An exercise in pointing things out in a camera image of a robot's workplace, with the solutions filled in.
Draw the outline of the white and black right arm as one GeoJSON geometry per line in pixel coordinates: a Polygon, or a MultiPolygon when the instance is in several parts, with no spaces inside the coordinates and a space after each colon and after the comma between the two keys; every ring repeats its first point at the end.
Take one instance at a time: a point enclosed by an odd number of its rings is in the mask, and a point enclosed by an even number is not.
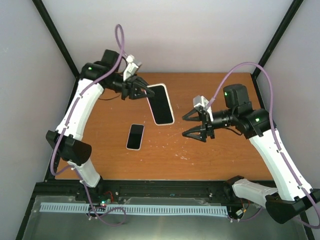
{"type": "Polygon", "coordinates": [[[227,108],[216,112],[206,107],[209,102],[204,96],[193,99],[193,109],[182,119],[201,124],[184,131],[182,136],[206,142],[207,138],[215,138],[215,130],[235,127],[238,135],[243,135],[258,151],[275,183],[275,187],[267,187],[235,176],[225,183],[226,198],[258,204],[279,224],[309,209],[311,201],[319,203],[319,189],[312,188],[293,165],[269,112],[253,109],[247,88],[242,84],[228,85],[223,93],[227,108]]]}

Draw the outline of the small black phone white case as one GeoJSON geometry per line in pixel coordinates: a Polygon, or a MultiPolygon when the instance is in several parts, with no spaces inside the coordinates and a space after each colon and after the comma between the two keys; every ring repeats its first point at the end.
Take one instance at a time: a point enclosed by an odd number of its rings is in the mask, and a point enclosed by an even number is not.
{"type": "Polygon", "coordinates": [[[128,133],[126,148],[128,150],[139,151],[142,145],[145,126],[143,124],[132,124],[128,133]]]}

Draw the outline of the black corner post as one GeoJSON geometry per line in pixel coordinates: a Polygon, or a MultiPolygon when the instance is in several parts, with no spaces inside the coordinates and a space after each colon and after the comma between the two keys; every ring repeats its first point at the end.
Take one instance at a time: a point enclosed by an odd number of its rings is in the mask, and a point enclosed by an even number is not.
{"type": "Polygon", "coordinates": [[[42,0],[32,0],[33,5],[35,6],[37,12],[39,13],[43,23],[45,24],[46,28],[48,29],[50,35],[52,36],[56,46],[58,47],[60,53],[62,54],[68,68],[70,69],[72,75],[75,78],[78,78],[80,73],[59,33],[56,28],[55,23],[53,22],[45,4],[42,0]]]}
{"type": "Polygon", "coordinates": [[[288,7],[285,15],[283,16],[280,24],[278,25],[275,33],[273,34],[270,42],[268,43],[265,51],[263,52],[258,62],[258,64],[261,67],[265,67],[273,51],[277,47],[278,43],[280,42],[281,38],[283,37],[284,33],[286,32],[287,28],[289,27],[290,23],[292,22],[293,18],[295,17],[303,2],[304,0],[293,0],[291,2],[290,6],[288,7]]]}

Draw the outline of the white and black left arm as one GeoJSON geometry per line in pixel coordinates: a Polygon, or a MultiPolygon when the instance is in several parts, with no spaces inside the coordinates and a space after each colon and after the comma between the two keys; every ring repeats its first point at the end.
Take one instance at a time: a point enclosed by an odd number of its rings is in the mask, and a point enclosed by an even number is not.
{"type": "Polygon", "coordinates": [[[82,141],[87,121],[106,89],[119,93],[122,100],[155,96],[154,91],[148,89],[148,83],[137,76],[141,65],[133,55],[121,56],[113,50],[106,50],[100,61],[86,63],[65,116],[54,131],[46,133],[45,138],[53,149],[51,174],[57,175],[54,161],[60,157],[79,174],[80,182],[88,187],[86,195],[92,201],[103,198],[104,188],[98,185],[101,175],[91,161],[92,147],[82,141]]]}

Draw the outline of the black left corner post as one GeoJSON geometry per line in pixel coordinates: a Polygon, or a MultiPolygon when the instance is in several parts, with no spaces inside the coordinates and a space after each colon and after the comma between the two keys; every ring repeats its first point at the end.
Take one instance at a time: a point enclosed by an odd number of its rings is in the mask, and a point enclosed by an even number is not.
{"type": "Polygon", "coordinates": [[[43,23],[45,24],[46,28],[48,29],[50,35],[52,36],[56,46],[58,47],[60,53],[62,54],[68,68],[70,69],[72,75],[75,78],[78,78],[80,73],[59,33],[56,28],[55,23],[53,22],[45,4],[42,0],[32,0],[33,5],[35,6],[37,12],[39,13],[43,23]]]}

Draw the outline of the black aluminium frame rail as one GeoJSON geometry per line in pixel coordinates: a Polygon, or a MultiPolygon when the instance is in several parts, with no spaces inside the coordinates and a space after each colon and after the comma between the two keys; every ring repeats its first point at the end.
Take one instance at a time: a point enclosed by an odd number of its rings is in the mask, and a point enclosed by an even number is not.
{"type": "MultiPolygon", "coordinates": [[[[32,195],[72,196],[87,201],[84,186],[78,180],[47,180],[38,182],[32,195]]],[[[240,204],[242,200],[231,194],[223,181],[165,181],[165,180],[103,180],[96,188],[89,189],[94,203],[113,198],[187,198],[205,199],[209,203],[240,204]]]]}

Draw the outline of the grey metal front plate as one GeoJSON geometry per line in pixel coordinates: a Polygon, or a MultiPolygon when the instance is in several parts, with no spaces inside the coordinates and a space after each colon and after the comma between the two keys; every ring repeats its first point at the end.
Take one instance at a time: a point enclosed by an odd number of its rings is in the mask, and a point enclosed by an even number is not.
{"type": "MultiPolygon", "coordinates": [[[[295,221],[278,224],[252,205],[244,221],[195,215],[99,215],[39,212],[41,203],[77,203],[73,197],[37,197],[22,235],[24,240],[305,240],[295,221]]],[[[218,206],[195,199],[131,198],[123,205],[218,206]]]]}

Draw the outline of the black right corner post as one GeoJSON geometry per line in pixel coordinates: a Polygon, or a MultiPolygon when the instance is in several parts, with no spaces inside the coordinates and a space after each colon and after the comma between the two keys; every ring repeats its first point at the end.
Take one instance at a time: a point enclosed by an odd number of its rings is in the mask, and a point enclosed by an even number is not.
{"type": "Polygon", "coordinates": [[[287,28],[289,27],[290,23],[292,22],[293,18],[295,17],[303,2],[304,0],[293,0],[291,2],[290,6],[288,7],[285,15],[283,16],[280,24],[278,25],[275,33],[273,34],[270,42],[268,43],[265,51],[263,52],[258,62],[258,64],[261,67],[265,67],[273,51],[277,47],[278,43],[280,42],[281,38],[283,37],[284,33],[286,32],[287,28]]]}

